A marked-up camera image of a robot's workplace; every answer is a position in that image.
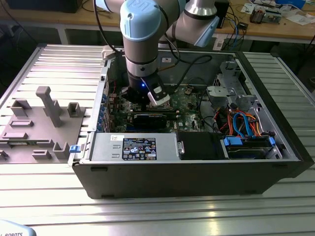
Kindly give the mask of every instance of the wire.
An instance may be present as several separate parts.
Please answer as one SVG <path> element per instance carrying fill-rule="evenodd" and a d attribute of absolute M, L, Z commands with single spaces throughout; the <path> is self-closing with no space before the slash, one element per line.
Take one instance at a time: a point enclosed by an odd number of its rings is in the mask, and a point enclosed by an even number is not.
<path fill-rule="evenodd" d="M 102 25 L 99 21 L 99 17 L 98 17 L 98 11 L 97 11 L 97 5 L 96 5 L 96 0 L 93 0 L 93 8 L 94 8 L 94 13 L 95 13 L 95 17 L 96 17 L 96 21 L 97 21 L 97 25 L 100 31 L 100 34 L 102 35 L 105 43 L 115 52 L 115 53 L 121 53 L 120 51 L 118 51 L 114 46 L 110 45 L 106 39 L 105 33 L 103 31 Z"/>
<path fill-rule="evenodd" d="M 258 134 L 258 136 L 261 136 L 260 131 L 259 131 L 258 121 L 256 122 L 256 126 L 257 126 L 257 134 Z"/>
<path fill-rule="evenodd" d="M 235 24 L 238 25 L 238 24 L 239 24 L 238 17 L 235 15 L 233 8 L 232 8 L 231 6 L 229 6 L 229 8 L 231 9 L 232 13 L 227 12 L 227 14 L 232 15 L 232 16 L 234 17 L 234 22 L 235 22 Z M 230 37 L 228 43 L 225 43 L 225 42 L 224 42 L 225 45 L 224 45 L 224 47 L 222 48 L 222 50 L 224 50 L 224 49 L 226 48 L 226 46 L 229 45 L 229 43 L 230 43 L 230 41 L 231 41 L 231 39 L 232 39 L 232 37 L 233 37 L 235 31 L 236 31 L 236 27 L 234 28 L 233 34 L 231 35 L 231 37 Z"/>
<path fill-rule="evenodd" d="M 306 48 L 306 50 L 305 50 L 306 52 L 308 51 L 308 49 L 309 49 L 310 46 L 312 45 L 314 39 L 315 39 L 315 34 L 314 34 L 314 37 L 312 38 L 312 40 L 310 41 L 309 45 L 307 46 L 307 48 Z"/>
<path fill-rule="evenodd" d="M 94 12 L 93 10 L 89 10 L 89 9 L 87 9 L 84 5 L 86 4 L 86 3 L 88 3 L 90 0 L 85 0 L 83 3 L 82 3 L 82 9 L 83 10 L 86 10 L 86 11 L 89 11 L 89 12 Z"/>
<path fill-rule="evenodd" d="M 207 92 L 207 90 L 205 90 L 205 91 L 203 92 L 203 94 L 202 94 L 202 96 L 201 96 L 201 98 L 200 98 L 200 100 L 199 100 L 199 103 L 198 103 L 198 110 L 199 110 L 200 118 L 203 120 L 203 122 L 205 122 L 205 124 L 206 124 L 207 126 L 209 126 L 210 128 L 212 128 L 213 131 L 215 131 L 215 132 L 220 132 L 219 129 L 217 129 L 217 128 L 214 127 L 213 125 L 209 124 L 209 123 L 205 120 L 206 118 L 210 118 L 210 117 L 213 118 L 213 116 L 207 116 L 207 117 L 205 117 L 205 118 L 202 117 L 202 114 L 201 114 L 201 102 L 202 102 L 202 98 L 203 98 L 203 96 L 206 94 L 206 92 Z"/>
<path fill-rule="evenodd" d="M 114 81 L 114 90 L 113 90 L 113 92 L 112 92 L 112 97 L 113 97 L 113 94 L 115 93 L 115 90 L 116 90 L 116 81 Z"/>
<path fill-rule="evenodd" d="M 23 32 L 24 30 L 22 29 L 21 32 L 19 33 L 19 36 L 18 36 L 18 40 L 16 40 L 16 51 L 19 53 L 19 41 L 20 41 L 20 36 L 21 36 L 21 33 Z"/>
<path fill-rule="evenodd" d="M 172 46 L 175 48 L 175 50 L 176 50 L 176 52 L 177 52 L 177 54 L 178 54 L 178 58 L 177 58 L 177 61 L 176 61 L 174 64 L 171 64 L 171 65 L 166 66 L 166 67 L 159 68 L 158 71 L 164 71 L 164 70 L 170 69 L 170 68 L 176 66 L 176 65 L 180 62 L 180 60 L 181 60 L 181 54 L 180 54 L 178 48 L 172 43 L 171 40 L 169 40 L 169 38 L 167 37 L 166 34 L 165 34 L 165 38 L 166 38 L 166 40 L 167 40 L 167 44 L 168 44 L 169 49 L 170 49 L 171 51 L 173 51 Z"/>
<path fill-rule="evenodd" d="M 33 40 L 33 42 L 37 45 L 38 42 L 24 29 L 24 27 L 7 11 L 7 9 L 4 7 L 3 2 L 0 0 L 0 3 L 2 5 L 2 8 L 4 9 L 4 11 L 8 14 L 8 16 L 16 23 L 18 24 L 23 30 L 24 32 L 30 37 L 31 40 Z"/>
<path fill-rule="evenodd" d="M 238 115 L 242 115 L 242 116 L 243 116 L 247 134 L 248 134 L 249 136 L 252 136 L 252 135 L 253 135 L 253 132 L 252 132 L 252 130 L 250 129 L 250 125 L 249 125 L 248 119 L 247 119 L 247 117 L 246 117 L 246 115 L 245 115 L 244 113 L 238 112 L 238 113 L 236 113 L 236 114 L 234 115 L 234 117 L 233 117 L 233 128 L 234 128 L 234 130 L 236 131 L 236 133 L 238 133 L 239 135 L 241 135 L 242 138 L 245 138 L 245 135 L 242 134 L 242 133 L 238 130 L 238 128 L 236 127 L 236 118 L 237 118 Z"/>
<path fill-rule="evenodd" d="M 228 128 L 229 128 L 229 135 L 233 135 L 233 128 L 232 128 L 230 113 L 227 115 L 227 122 L 228 122 Z"/>
<path fill-rule="evenodd" d="M 81 5 L 81 8 L 82 8 L 83 10 L 85 10 L 85 11 L 88 11 L 88 12 L 94 12 L 93 10 L 87 9 L 87 8 L 85 7 L 86 3 L 89 2 L 89 1 L 90 1 L 90 0 L 84 1 L 84 2 L 82 3 L 82 5 Z M 97 12 L 98 12 L 98 14 L 101 15 L 101 16 L 105 16 L 105 17 L 107 17 L 107 18 L 109 18 L 109 19 L 112 19 L 112 16 L 109 15 L 108 12 L 105 11 L 105 10 L 98 10 Z"/>
<path fill-rule="evenodd" d="M 196 57 L 190 64 L 189 66 L 186 68 L 186 70 L 184 71 L 181 79 L 179 80 L 179 82 L 177 83 L 177 85 L 174 87 L 174 91 L 173 93 L 176 91 L 176 89 L 181 85 L 182 81 L 184 80 L 185 76 L 187 75 L 188 71 L 190 70 L 190 68 L 194 65 L 194 63 L 202 58 L 210 58 L 210 60 L 212 60 L 212 56 L 211 55 L 201 55 Z"/>
<path fill-rule="evenodd" d="M 235 26 L 235 31 L 236 31 L 236 33 L 235 33 L 235 40 L 234 40 L 234 43 L 233 43 L 233 47 L 230 49 L 230 51 L 231 51 L 233 48 L 235 48 L 235 45 L 236 45 L 237 36 L 238 36 L 238 28 L 237 28 L 237 26 L 236 26 L 235 21 L 233 21 L 233 20 L 231 20 L 231 19 L 230 19 L 230 21 L 233 22 L 233 24 L 234 24 L 234 26 Z"/>
<path fill-rule="evenodd" d="M 192 80 L 194 80 L 194 79 L 199 79 L 199 80 L 201 80 L 201 81 L 205 84 L 205 86 L 208 86 L 208 84 L 206 83 L 206 81 L 205 81 L 204 79 L 200 78 L 200 77 L 192 77 L 192 78 L 188 81 L 188 85 L 189 85 L 190 82 L 191 82 Z"/>

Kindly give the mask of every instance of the power supply label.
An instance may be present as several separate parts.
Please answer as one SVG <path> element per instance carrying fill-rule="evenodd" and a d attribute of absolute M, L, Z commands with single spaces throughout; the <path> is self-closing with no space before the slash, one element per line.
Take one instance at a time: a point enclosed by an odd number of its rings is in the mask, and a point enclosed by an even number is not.
<path fill-rule="evenodd" d="M 156 160 L 157 146 L 155 138 L 145 139 L 124 139 L 123 141 L 123 160 Z"/>

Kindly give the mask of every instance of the paper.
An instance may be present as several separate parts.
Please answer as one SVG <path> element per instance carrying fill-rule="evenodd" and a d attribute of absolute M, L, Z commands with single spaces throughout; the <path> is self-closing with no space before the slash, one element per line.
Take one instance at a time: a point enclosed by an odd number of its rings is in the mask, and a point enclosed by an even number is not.
<path fill-rule="evenodd" d="M 290 16 L 287 17 L 287 19 L 302 26 L 307 25 L 309 23 L 314 23 L 314 19 L 301 15 Z"/>
<path fill-rule="evenodd" d="M 247 14 L 251 14 L 252 11 L 254 10 L 254 7 L 256 6 L 256 4 L 251 4 L 251 3 L 245 3 L 241 12 L 247 13 Z"/>

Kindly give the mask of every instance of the sticker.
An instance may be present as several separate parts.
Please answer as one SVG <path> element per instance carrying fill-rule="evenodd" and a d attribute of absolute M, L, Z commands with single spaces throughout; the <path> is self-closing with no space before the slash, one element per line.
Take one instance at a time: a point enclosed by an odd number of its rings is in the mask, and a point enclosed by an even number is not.
<path fill-rule="evenodd" d="M 157 146 L 155 138 L 123 139 L 123 160 L 156 160 Z"/>
<path fill-rule="evenodd" d="M 171 63 L 172 62 L 172 58 L 162 58 L 162 62 L 164 62 L 164 63 Z"/>
<path fill-rule="evenodd" d="M 111 135 L 110 141 L 122 141 L 124 137 L 124 135 Z"/>

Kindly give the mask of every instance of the black cable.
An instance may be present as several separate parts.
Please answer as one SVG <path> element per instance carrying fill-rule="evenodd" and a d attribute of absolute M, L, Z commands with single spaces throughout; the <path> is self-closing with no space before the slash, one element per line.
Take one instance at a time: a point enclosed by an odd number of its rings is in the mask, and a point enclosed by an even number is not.
<path fill-rule="evenodd" d="M 175 48 L 177 54 L 178 54 L 178 57 L 175 57 L 175 58 L 177 59 L 177 61 L 175 62 L 175 65 L 177 65 L 177 64 L 181 61 L 181 53 L 179 52 L 179 50 L 178 50 L 178 48 L 175 46 L 175 44 L 172 43 L 171 40 L 167 37 L 167 35 L 165 34 L 164 36 L 165 36 L 165 38 L 166 38 L 166 40 L 167 40 L 167 44 L 168 44 L 168 47 L 169 47 L 169 49 L 171 50 L 171 52 L 174 53 L 174 52 L 173 52 L 173 48 L 172 48 L 172 46 L 173 46 L 173 47 Z"/>
<path fill-rule="evenodd" d="M 191 61 L 187 61 L 187 60 L 178 58 L 172 49 L 170 49 L 170 51 L 171 51 L 173 57 L 175 57 L 177 60 L 179 60 L 179 61 L 181 61 L 181 62 L 183 62 L 183 63 L 186 63 L 186 64 L 191 64 L 191 63 L 192 63 Z M 202 62 L 195 62 L 194 65 L 204 64 L 204 63 L 207 63 L 207 62 L 209 62 L 209 61 L 211 61 L 211 59 L 207 59 L 207 60 L 202 61 Z"/>
<path fill-rule="evenodd" d="M 8 16 L 16 23 L 18 24 L 23 30 L 24 32 L 34 41 L 34 43 L 37 45 L 38 42 L 24 29 L 24 27 L 7 11 L 7 9 L 4 7 L 3 2 L 0 0 L 0 3 L 4 9 L 4 11 L 8 14 Z"/>
<path fill-rule="evenodd" d="M 90 0 L 85 0 L 85 1 L 82 3 L 81 7 L 82 7 L 83 10 L 86 10 L 86 11 L 89 11 L 89 12 L 94 12 L 93 10 L 89 10 L 89 9 L 87 9 L 87 8 L 85 7 L 85 4 L 88 3 L 89 1 L 90 1 Z"/>
<path fill-rule="evenodd" d="M 217 128 L 214 127 L 214 125 L 211 125 L 211 124 L 209 124 L 207 121 L 205 121 L 206 118 L 210 118 L 210 117 L 213 118 L 213 116 L 206 116 L 205 118 L 202 117 L 202 114 L 201 114 L 201 102 L 202 102 L 203 96 L 204 96 L 206 93 L 207 93 L 207 90 L 205 90 L 205 91 L 203 92 L 203 94 L 202 94 L 202 96 L 201 96 L 201 98 L 200 98 L 200 100 L 199 100 L 199 104 L 198 104 L 198 111 L 199 111 L 200 118 L 203 120 L 203 122 L 204 122 L 207 126 L 209 126 L 210 128 L 212 128 L 212 130 L 213 130 L 214 132 L 220 132 Z"/>
<path fill-rule="evenodd" d="M 225 18 L 228 19 L 228 20 L 229 20 L 229 19 L 233 20 L 233 21 L 235 22 L 236 27 L 237 27 L 238 24 L 239 24 L 239 19 L 238 19 L 238 17 L 235 15 L 234 10 L 233 10 L 233 8 L 232 8 L 230 5 L 229 5 L 229 8 L 231 9 L 232 13 L 227 12 L 227 14 L 232 15 L 232 16 L 234 17 L 234 19 L 230 18 L 229 16 L 226 16 Z M 228 40 L 227 43 L 224 42 L 225 45 L 223 46 L 222 50 L 224 50 L 224 49 L 226 48 L 226 46 L 230 44 L 230 41 L 231 41 L 233 35 L 235 34 L 236 28 L 233 27 L 233 26 L 232 26 L 232 28 L 234 29 L 233 34 L 231 35 L 231 37 L 230 37 L 230 39 Z"/>
<path fill-rule="evenodd" d="M 306 50 L 305 50 L 306 52 L 307 52 L 307 50 L 310 48 L 310 46 L 312 45 L 314 39 L 315 39 L 315 34 L 314 34 L 314 37 L 312 38 L 310 44 L 307 46 L 307 48 L 306 48 Z"/>
<path fill-rule="evenodd" d="M 102 35 L 105 43 L 115 52 L 115 53 L 121 53 L 120 51 L 118 51 L 115 47 L 113 47 L 112 45 L 110 45 L 106 39 L 105 33 L 103 31 L 102 25 L 99 21 L 99 17 L 98 17 L 98 11 L 97 11 L 97 5 L 96 5 L 96 0 L 93 0 L 93 7 L 94 7 L 94 13 L 95 13 L 95 17 L 96 17 L 96 21 L 97 21 L 97 25 L 100 31 L 100 34 Z"/>
<path fill-rule="evenodd" d="M 195 64 L 196 61 L 198 61 L 199 59 L 202 59 L 202 58 L 209 58 L 209 61 L 212 60 L 212 56 L 211 55 L 201 55 L 201 56 L 198 56 L 196 57 L 190 64 L 189 66 L 186 68 L 186 70 L 184 71 L 181 79 L 179 80 L 179 82 L 177 83 L 177 85 L 174 87 L 174 92 L 176 91 L 176 89 L 181 85 L 182 81 L 184 80 L 185 76 L 187 75 L 188 71 L 190 70 L 190 68 Z"/>
<path fill-rule="evenodd" d="M 300 60 L 300 62 L 297 64 L 296 69 L 295 69 L 295 74 L 297 75 L 299 73 L 299 71 L 303 68 L 304 63 L 306 62 L 307 58 L 309 56 L 311 56 L 314 52 L 315 52 L 315 46 L 313 46 L 313 48 L 308 52 L 308 49 L 310 48 L 310 46 L 312 45 L 313 41 L 315 39 L 315 34 L 314 37 L 312 38 L 312 40 L 310 41 L 309 45 L 306 48 L 305 54 L 303 56 L 303 58 Z"/>
<path fill-rule="evenodd" d="M 201 80 L 201 81 L 205 84 L 205 86 L 208 86 L 208 84 L 206 83 L 206 81 L 205 81 L 204 79 L 200 78 L 200 77 L 192 77 L 192 78 L 188 81 L 188 85 L 189 85 L 189 83 L 190 83 L 192 80 L 194 80 L 194 79 L 199 79 L 199 80 Z"/>

